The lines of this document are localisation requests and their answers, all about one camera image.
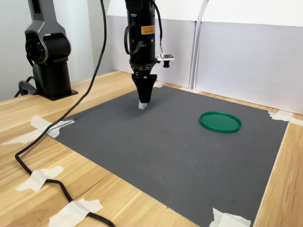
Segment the white panel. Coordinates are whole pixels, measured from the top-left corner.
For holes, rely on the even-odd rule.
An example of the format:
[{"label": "white panel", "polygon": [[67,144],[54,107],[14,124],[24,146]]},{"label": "white panel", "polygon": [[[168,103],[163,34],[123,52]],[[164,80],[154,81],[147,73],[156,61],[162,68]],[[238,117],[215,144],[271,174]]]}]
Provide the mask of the white panel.
[{"label": "white panel", "polygon": [[196,90],[303,114],[303,28],[202,23]]},{"label": "white panel", "polygon": [[303,26],[302,0],[210,0],[202,21]]},{"label": "white panel", "polygon": [[[123,41],[127,19],[115,16],[107,18],[112,36],[114,69],[132,73],[129,55],[125,53]],[[156,64],[151,72],[158,75],[159,81],[188,87],[195,23],[192,21],[162,20],[162,28],[164,53],[171,53],[175,60],[170,62],[168,69],[163,68],[163,63],[160,63]],[[159,33],[158,21],[156,20],[156,54],[160,54]]]},{"label": "white panel", "polygon": [[[156,0],[161,19],[196,21],[203,0]],[[126,17],[125,0],[111,0],[108,16]]]}]

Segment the black cable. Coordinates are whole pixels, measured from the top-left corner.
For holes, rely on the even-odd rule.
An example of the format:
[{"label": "black cable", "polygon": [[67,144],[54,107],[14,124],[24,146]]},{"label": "black cable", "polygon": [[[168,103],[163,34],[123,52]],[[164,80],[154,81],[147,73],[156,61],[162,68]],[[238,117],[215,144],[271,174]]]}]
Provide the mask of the black cable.
[{"label": "black cable", "polygon": [[[28,60],[29,64],[33,67],[33,66],[34,66],[33,61],[30,59],[30,57],[28,56],[28,54],[27,54],[27,60]],[[31,79],[34,79],[34,77],[29,77],[29,78],[27,78],[27,82],[29,82]],[[14,98],[18,97],[18,96],[20,95],[20,93],[21,93],[21,91],[19,90],[19,91],[15,94]]]},{"label": "black cable", "polygon": [[155,7],[156,11],[157,11],[157,14],[158,14],[158,22],[159,22],[159,29],[160,29],[160,48],[161,48],[161,51],[163,53],[163,50],[162,50],[162,37],[163,37],[163,32],[162,32],[162,23],[161,23],[161,16],[160,16],[160,12],[159,12],[159,9],[156,5],[156,3],[153,1],[153,0],[148,0],[151,2],[151,4]]},{"label": "black cable", "polygon": [[[76,102],[75,105],[73,105],[62,117],[60,117],[57,121],[55,121],[54,123],[52,123],[50,126],[48,126],[44,132],[42,132],[42,134],[37,138],[35,139],[31,144],[29,144],[28,146],[26,146],[25,148],[23,148],[21,151],[19,151],[16,155],[15,155],[15,158],[16,160],[20,163],[20,165],[25,169],[25,171],[27,171],[30,175],[32,174],[32,171],[25,165],[25,163],[21,160],[21,158],[19,157],[21,154],[23,154],[25,151],[27,151],[28,149],[30,149],[32,146],[34,146],[47,132],[48,130],[53,127],[54,125],[56,125],[58,122],[60,122],[62,119],[64,119],[90,92],[91,90],[91,87],[93,86],[93,83],[95,81],[95,77],[96,77],[96,74],[97,74],[97,71],[99,69],[99,66],[100,66],[100,63],[101,63],[101,59],[102,59],[102,56],[103,56],[103,53],[104,53],[104,50],[105,50],[105,45],[106,45],[106,39],[107,39],[107,26],[106,26],[106,14],[105,14],[105,9],[104,9],[104,4],[103,4],[103,0],[100,0],[101,2],[101,7],[102,7],[102,14],[103,14],[103,23],[104,23],[104,42],[103,42],[103,47],[102,47],[102,51],[101,51],[101,54],[100,54],[100,57],[99,57],[99,60],[98,60],[98,64],[97,64],[97,67],[95,69],[95,72],[94,72],[94,75],[91,79],[91,83],[89,85],[89,88],[88,90],[85,92],[85,94],[78,100],[78,102]],[[73,201],[73,199],[71,198],[71,196],[69,195],[69,193],[67,192],[64,184],[61,182],[61,181],[57,181],[57,180],[51,180],[51,179],[48,179],[46,180],[46,183],[56,183],[58,184],[65,197],[67,198],[67,200],[69,202]],[[97,219],[99,221],[102,221],[104,222],[105,224],[107,224],[108,226],[110,227],[115,227],[115,225],[110,221],[110,220],[107,220],[106,218],[100,216],[100,215],[97,215],[97,214],[93,214],[93,213],[88,213],[89,217],[92,217],[94,219]]]},{"label": "black cable", "polygon": [[[31,79],[35,80],[35,78],[34,78],[33,76],[31,76],[31,77],[27,78],[27,82],[29,82]],[[19,91],[15,94],[14,98],[18,97],[18,96],[20,95],[20,93],[21,93],[21,91],[19,90]]]},{"label": "black cable", "polygon": [[132,24],[130,26],[127,26],[125,28],[125,31],[124,31],[124,48],[125,48],[125,52],[129,55],[133,55],[133,54],[137,53],[139,51],[140,47],[142,46],[142,44],[144,44],[144,41],[139,41],[137,46],[136,46],[136,49],[133,52],[128,51],[128,44],[127,44],[128,32],[129,32],[129,29],[131,27],[135,26],[135,24],[136,24],[136,22],[135,22],[134,17],[133,17]]}]

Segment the wood grain surface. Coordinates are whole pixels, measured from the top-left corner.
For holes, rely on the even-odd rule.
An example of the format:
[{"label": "wood grain surface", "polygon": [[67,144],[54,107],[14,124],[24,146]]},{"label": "wood grain surface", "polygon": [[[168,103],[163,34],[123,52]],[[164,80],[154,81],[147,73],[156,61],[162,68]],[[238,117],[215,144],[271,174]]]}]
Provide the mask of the wood grain surface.
[{"label": "wood grain surface", "polygon": [[[72,88],[79,94],[54,102],[32,95],[0,102],[0,144],[33,131],[30,121],[35,115],[50,122],[57,120],[85,93],[89,83],[90,79],[73,83]],[[130,74],[115,71],[98,76],[89,95],[70,115],[135,89]],[[273,112],[278,111],[208,93],[200,94]],[[303,120],[301,115],[294,114],[294,117]],[[255,222],[257,227],[303,226],[302,128],[291,123],[287,127]],[[16,187],[29,178],[14,158],[15,153],[25,145],[18,143],[0,146],[0,226],[47,226],[49,218],[68,204],[58,185],[45,184],[39,192],[15,191]],[[113,221],[118,227],[196,226],[149,195],[50,137],[44,137],[21,157],[32,170],[62,166],[64,171],[55,179],[65,184],[72,198],[99,199],[104,208],[97,213]],[[105,225],[87,217],[79,226]]]}]

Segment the dark gray mat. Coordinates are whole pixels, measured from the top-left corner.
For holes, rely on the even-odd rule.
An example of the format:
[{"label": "dark gray mat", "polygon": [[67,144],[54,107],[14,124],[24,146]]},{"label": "dark gray mat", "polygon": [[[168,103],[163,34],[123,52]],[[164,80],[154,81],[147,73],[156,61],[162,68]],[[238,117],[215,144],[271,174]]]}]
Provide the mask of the dark gray mat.
[{"label": "dark gray mat", "polygon": [[[233,114],[242,129],[209,131],[198,122],[206,111]],[[287,127],[267,111],[169,87],[155,88],[145,110],[134,91],[69,119],[56,140],[202,227],[213,208],[254,221]]]}]

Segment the black power cord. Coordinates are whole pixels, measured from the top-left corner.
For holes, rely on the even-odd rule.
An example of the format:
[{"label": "black power cord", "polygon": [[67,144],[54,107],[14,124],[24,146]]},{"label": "black power cord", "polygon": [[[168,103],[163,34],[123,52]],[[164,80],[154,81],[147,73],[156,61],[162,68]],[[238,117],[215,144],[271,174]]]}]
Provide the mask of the black power cord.
[{"label": "black power cord", "polygon": [[[33,67],[34,66],[33,61],[30,59],[28,54],[27,54],[27,60],[28,60],[29,64]],[[27,82],[29,82],[31,79],[35,80],[35,78],[33,76],[31,76],[31,77],[27,78]],[[15,94],[14,98],[18,97],[20,94],[21,94],[21,91],[19,89],[19,91]]]},{"label": "black power cord", "polygon": [[[94,72],[94,75],[91,79],[91,83],[89,85],[89,88],[87,90],[87,92],[85,92],[85,94],[78,100],[78,102],[76,102],[75,105],[73,105],[62,117],[60,117],[57,121],[55,121],[54,123],[52,123],[50,126],[48,126],[44,132],[42,132],[42,134],[37,138],[35,139],[31,144],[29,144],[28,146],[26,146],[25,148],[23,148],[21,151],[19,151],[16,155],[15,155],[15,158],[16,160],[20,163],[20,165],[25,169],[25,171],[28,172],[28,174],[32,174],[32,171],[25,165],[25,163],[21,160],[21,158],[19,157],[21,154],[23,154],[25,151],[27,151],[28,149],[30,149],[32,146],[34,146],[47,132],[50,128],[52,128],[54,125],[56,125],[58,122],[60,122],[62,119],[64,119],[90,92],[91,90],[91,87],[93,86],[93,83],[95,81],[95,77],[96,77],[96,74],[97,74],[97,71],[99,69],[99,66],[100,66],[100,63],[101,63],[101,59],[102,59],[102,56],[103,56],[103,53],[104,53],[104,50],[105,50],[105,45],[106,45],[106,39],[107,39],[107,26],[106,26],[106,14],[105,14],[105,9],[104,9],[104,4],[103,4],[103,0],[100,0],[101,2],[101,7],[102,7],[102,14],[103,14],[103,23],[104,23],[104,42],[103,42],[103,47],[102,47],[102,51],[101,51],[101,54],[100,54],[100,57],[99,57],[99,61],[98,61],[98,64],[97,64],[97,67],[95,69],[95,72]],[[69,202],[73,201],[72,197],[69,195],[69,193],[67,192],[64,184],[61,182],[61,181],[57,181],[57,180],[51,180],[51,179],[48,179],[46,180],[46,183],[56,183],[58,184],[65,197],[67,198],[67,200]],[[104,222],[105,224],[107,224],[108,226],[110,227],[115,227],[115,225],[108,219],[100,216],[100,215],[97,215],[97,214],[94,214],[94,213],[88,213],[87,216],[89,217],[92,217],[94,219],[97,219],[99,221],[102,221]]]},{"label": "black power cord", "polygon": [[[35,80],[35,78],[34,78],[33,76],[30,76],[29,78],[27,78],[27,82],[29,82],[31,79]],[[14,98],[18,97],[18,96],[20,95],[20,93],[21,93],[21,91],[19,90],[19,91],[15,94]]]}]

